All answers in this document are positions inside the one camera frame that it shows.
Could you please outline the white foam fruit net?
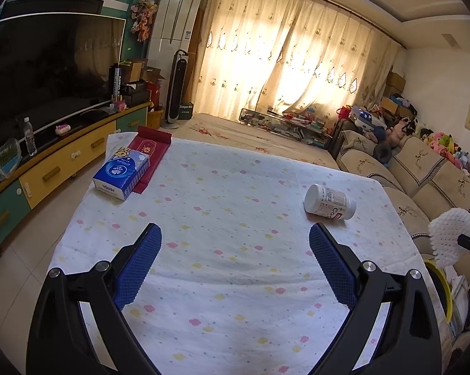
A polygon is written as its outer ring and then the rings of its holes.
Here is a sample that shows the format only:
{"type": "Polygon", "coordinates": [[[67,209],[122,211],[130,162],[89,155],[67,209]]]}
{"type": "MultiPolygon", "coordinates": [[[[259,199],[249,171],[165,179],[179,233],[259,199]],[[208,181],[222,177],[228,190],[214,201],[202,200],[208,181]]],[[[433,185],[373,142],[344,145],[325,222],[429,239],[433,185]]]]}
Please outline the white foam fruit net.
{"type": "Polygon", "coordinates": [[[437,267],[454,265],[465,252],[458,245],[459,236],[470,237],[470,213],[463,208],[451,208],[429,223],[428,232],[437,267]]]}

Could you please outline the yellow rimmed black trash bin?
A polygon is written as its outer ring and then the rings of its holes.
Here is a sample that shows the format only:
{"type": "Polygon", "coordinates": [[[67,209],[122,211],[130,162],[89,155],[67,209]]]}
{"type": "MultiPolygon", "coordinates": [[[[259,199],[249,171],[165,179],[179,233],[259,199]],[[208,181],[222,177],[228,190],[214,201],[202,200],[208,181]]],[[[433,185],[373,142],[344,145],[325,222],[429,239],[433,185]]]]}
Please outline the yellow rimmed black trash bin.
{"type": "Polygon", "coordinates": [[[432,258],[425,259],[424,263],[437,291],[446,323],[450,323],[453,314],[453,298],[445,272],[436,265],[432,258]]]}

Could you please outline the beige fabric sofa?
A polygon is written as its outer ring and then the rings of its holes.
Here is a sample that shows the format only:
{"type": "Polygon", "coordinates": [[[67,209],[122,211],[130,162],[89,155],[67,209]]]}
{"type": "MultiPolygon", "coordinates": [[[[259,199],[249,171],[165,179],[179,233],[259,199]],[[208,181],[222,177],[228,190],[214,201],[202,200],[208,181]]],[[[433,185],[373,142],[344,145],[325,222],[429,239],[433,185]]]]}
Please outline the beige fabric sofa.
{"type": "Polygon", "coordinates": [[[374,157],[375,147],[366,137],[344,130],[331,154],[341,170],[383,186],[419,252],[429,257],[429,223],[451,208],[470,213],[470,177],[416,137],[394,150],[387,165],[374,157]]]}

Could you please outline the pile of plush toys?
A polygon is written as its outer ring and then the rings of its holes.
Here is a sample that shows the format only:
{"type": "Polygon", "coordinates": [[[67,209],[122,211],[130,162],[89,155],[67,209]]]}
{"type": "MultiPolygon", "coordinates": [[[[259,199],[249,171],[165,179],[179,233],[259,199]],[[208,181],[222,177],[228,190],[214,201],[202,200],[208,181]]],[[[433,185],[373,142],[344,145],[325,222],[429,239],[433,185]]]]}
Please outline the pile of plush toys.
{"type": "Polygon", "coordinates": [[[432,151],[451,162],[470,178],[470,156],[465,152],[454,137],[443,132],[433,132],[425,126],[420,127],[416,118],[401,118],[395,126],[388,128],[388,132],[395,134],[396,139],[390,144],[392,150],[402,149],[410,138],[417,138],[432,151]]]}

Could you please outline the white dotted tablecloth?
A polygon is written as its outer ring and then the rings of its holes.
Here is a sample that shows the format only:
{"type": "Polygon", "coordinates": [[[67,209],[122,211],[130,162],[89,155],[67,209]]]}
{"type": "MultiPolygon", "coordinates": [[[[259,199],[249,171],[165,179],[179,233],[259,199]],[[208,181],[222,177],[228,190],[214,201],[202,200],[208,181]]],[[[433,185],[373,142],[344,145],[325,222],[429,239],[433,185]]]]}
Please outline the white dotted tablecloth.
{"type": "Polygon", "coordinates": [[[142,194],[90,187],[51,266],[85,272],[156,223],[161,249],[124,317],[160,372],[307,374],[348,314],[310,250],[313,184],[356,201],[350,220],[326,222],[337,242],[389,273],[424,269],[377,181],[180,139],[142,194]]]}

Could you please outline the blue tissue pack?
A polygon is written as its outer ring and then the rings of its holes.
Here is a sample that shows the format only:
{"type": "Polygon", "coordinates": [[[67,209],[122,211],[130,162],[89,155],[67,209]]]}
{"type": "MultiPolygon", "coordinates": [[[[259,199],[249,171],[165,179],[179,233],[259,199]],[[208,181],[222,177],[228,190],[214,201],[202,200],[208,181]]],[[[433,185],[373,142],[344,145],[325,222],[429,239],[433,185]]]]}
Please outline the blue tissue pack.
{"type": "Polygon", "coordinates": [[[93,183],[98,191],[125,201],[149,166],[148,154],[121,147],[97,171],[93,183]]]}

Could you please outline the yellow green tv cabinet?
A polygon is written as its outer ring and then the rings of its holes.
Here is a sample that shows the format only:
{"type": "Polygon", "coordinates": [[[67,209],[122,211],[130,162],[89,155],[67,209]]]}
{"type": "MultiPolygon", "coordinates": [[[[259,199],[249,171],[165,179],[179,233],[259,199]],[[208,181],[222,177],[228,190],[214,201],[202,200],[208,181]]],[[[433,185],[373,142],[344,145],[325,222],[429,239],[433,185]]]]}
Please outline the yellow green tv cabinet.
{"type": "Polygon", "coordinates": [[[23,162],[0,183],[0,246],[49,194],[105,153],[109,135],[147,124],[151,102],[79,126],[23,162]]]}

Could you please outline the glass bowl on cabinet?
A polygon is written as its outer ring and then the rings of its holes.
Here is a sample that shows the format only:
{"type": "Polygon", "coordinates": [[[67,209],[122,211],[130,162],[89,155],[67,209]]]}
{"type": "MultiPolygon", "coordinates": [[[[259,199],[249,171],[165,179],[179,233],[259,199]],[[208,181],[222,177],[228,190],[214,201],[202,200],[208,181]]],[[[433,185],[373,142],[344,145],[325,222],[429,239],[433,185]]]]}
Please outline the glass bowl on cabinet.
{"type": "Polygon", "coordinates": [[[0,181],[9,179],[17,169],[22,159],[19,142],[14,139],[8,139],[0,147],[0,181]]]}

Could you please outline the clear water bottle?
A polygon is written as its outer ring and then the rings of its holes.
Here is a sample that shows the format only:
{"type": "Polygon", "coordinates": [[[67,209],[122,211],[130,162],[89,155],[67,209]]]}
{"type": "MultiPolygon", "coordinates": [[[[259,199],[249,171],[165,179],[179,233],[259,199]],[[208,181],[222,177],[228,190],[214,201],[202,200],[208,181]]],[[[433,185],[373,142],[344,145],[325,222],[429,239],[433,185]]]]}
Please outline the clear water bottle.
{"type": "Polygon", "coordinates": [[[34,136],[33,126],[30,123],[28,117],[24,118],[24,142],[26,144],[27,152],[30,157],[33,157],[37,153],[36,142],[34,136]]]}

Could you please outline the pile of books and toys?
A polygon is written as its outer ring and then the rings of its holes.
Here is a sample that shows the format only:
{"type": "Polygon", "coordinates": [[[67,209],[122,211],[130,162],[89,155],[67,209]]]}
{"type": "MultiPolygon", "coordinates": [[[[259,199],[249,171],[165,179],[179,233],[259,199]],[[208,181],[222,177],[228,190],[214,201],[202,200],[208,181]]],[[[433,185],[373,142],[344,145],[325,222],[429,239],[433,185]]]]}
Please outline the pile of books and toys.
{"type": "Polygon", "coordinates": [[[325,122],[318,118],[293,113],[280,115],[271,110],[257,112],[243,108],[239,113],[238,121],[325,150],[330,147],[332,140],[325,122]]]}

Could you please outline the red envelope box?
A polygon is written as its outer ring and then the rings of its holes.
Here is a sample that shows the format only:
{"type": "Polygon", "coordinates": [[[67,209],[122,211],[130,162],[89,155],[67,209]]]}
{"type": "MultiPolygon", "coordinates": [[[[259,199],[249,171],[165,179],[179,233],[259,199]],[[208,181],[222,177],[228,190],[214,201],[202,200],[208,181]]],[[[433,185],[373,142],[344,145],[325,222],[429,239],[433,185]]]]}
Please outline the red envelope box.
{"type": "Polygon", "coordinates": [[[146,190],[155,170],[171,145],[172,134],[139,126],[136,137],[132,140],[130,149],[148,155],[149,168],[137,182],[133,191],[142,194],[146,190]]]}

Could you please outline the large flat screen television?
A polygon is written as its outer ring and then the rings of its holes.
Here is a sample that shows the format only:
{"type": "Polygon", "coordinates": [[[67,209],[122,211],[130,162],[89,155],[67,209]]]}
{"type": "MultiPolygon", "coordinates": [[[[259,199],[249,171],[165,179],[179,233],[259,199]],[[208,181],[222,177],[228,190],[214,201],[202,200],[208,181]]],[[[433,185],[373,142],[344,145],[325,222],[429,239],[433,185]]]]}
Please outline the large flat screen television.
{"type": "Polygon", "coordinates": [[[125,21],[99,14],[40,13],[0,19],[0,138],[109,100],[125,21]]]}

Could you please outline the cream embroidered curtains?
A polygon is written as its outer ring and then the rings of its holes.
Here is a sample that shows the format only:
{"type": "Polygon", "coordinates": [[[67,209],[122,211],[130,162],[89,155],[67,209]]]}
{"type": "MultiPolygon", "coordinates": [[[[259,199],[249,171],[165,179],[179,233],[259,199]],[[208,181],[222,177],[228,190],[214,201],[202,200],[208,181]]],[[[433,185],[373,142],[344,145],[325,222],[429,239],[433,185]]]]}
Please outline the cream embroidered curtains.
{"type": "Polygon", "coordinates": [[[243,109],[335,124],[345,106],[379,97],[398,43],[322,0],[202,0],[191,87],[198,113],[243,109]]]}

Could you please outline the white standing air conditioner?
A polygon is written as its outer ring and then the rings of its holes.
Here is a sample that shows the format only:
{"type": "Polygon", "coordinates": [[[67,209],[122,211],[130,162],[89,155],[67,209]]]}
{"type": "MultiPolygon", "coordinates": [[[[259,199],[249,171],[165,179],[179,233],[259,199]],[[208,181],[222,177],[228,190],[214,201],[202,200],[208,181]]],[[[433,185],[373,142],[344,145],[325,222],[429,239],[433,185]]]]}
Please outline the white standing air conditioner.
{"type": "Polygon", "coordinates": [[[159,69],[162,75],[159,104],[164,107],[164,118],[174,54],[180,49],[188,53],[200,2],[201,0],[159,1],[148,43],[148,65],[159,69]]]}

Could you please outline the artificial flower wall decoration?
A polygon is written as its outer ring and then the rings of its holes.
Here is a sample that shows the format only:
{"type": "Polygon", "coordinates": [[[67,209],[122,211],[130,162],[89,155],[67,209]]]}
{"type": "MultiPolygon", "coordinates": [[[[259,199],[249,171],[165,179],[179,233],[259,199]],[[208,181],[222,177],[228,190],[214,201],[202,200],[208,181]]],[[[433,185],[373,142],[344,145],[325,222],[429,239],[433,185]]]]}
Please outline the artificial flower wall decoration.
{"type": "Polygon", "coordinates": [[[159,5],[154,0],[139,0],[130,7],[130,32],[136,35],[139,43],[144,43],[150,37],[154,15],[158,9],[159,5]]]}

